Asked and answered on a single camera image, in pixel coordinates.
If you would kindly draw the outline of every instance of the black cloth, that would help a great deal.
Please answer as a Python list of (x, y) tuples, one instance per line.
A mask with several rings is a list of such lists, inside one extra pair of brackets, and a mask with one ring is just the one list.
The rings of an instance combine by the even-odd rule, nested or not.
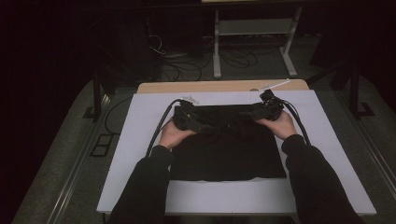
[(213, 126), (173, 149), (173, 180), (234, 181), (286, 177), (272, 132), (239, 112), (251, 105), (196, 106), (198, 120)]
[[(302, 224), (364, 224), (335, 171), (317, 148), (307, 146), (295, 134), (285, 140), (282, 150), (288, 155), (286, 164)], [(134, 168), (107, 223), (163, 223), (172, 160), (168, 149), (154, 147), (151, 156)]]

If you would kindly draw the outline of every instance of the black fabric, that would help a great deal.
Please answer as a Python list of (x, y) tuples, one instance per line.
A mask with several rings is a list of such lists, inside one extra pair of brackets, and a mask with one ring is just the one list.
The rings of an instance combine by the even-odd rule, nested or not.
[(173, 153), (174, 180), (235, 181), (286, 177), (272, 132), (238, 112), (251, 105), (197, 106), (198, 120), (214, 127), (211, 134), (186, 138)]

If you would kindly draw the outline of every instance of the person's left hand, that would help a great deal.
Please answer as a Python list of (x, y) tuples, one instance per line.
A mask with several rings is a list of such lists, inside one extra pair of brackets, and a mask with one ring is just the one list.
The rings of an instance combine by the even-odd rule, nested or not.
[(190, 135), (194, 135), (196, 132), (191, 130), (181, 131), (176, 126), (175, 123), (170, 120), (164, 127), (163, 132), (161, 134), (160, 143), (163, 147), (167, 147), (171, 149), (172, 147), (177, 146), (183, 139)]

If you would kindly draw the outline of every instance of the person's right hand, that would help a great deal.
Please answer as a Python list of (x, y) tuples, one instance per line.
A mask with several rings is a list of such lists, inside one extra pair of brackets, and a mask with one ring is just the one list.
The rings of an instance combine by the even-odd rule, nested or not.
[(261, 125), (267, 126), (274, 135), (282, 140), (285, 140), (291, 135), (297, 134), (297, 131), (294, 128), (293, 119), (291, 118), (290, 114), (284, 110), (282, 110), (280, 117), (275, 121), (268, 119), (258, 119), (255, 121)]

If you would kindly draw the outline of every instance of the table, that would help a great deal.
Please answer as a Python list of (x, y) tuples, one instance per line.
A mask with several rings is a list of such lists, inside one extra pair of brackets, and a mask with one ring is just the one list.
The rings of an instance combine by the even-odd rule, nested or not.
[[(208, 82), (207, 85), (204, 82), (142, 84), (131, 102), (97, 211), (111, 213), (135, 164), (145, 156), (152, 133), (170, 102), (182, 96), (190, 96), (199, 101), (200, 105), (253, 104), (259, 102), (260, 97), (258, 92), (249, 91), (251, 88), (282, 81), (284, 80), (225, 81), (218, 82), (218, 85), (214, 82)], [(322, 151), (339, 175), (355, 211), (359, 215), (375, 214), (318, 97), (307, 87), (299, 88), (296, 85), (293, 89), (292, 86), (297, 83), (302, 86), (304, 84), (301, 80), (292, 80), (283, 88), (290, 85), (289, 88), (293, 91), (274, 90), (274, 94), (297, 108), (312, 145)], [(162, 93), (146, 93), (155, 90), (155, 86)], [(276, 139), (276, 143), (280, 147), (282, 141)], [(280, 150), (279, 153), (284, 164), (286, 155)], [(170, 181), (167, 194), (167, 215), (290, 216), (296, 213), (294, 196), (287, 178), (255, 178), (231, 182)]]

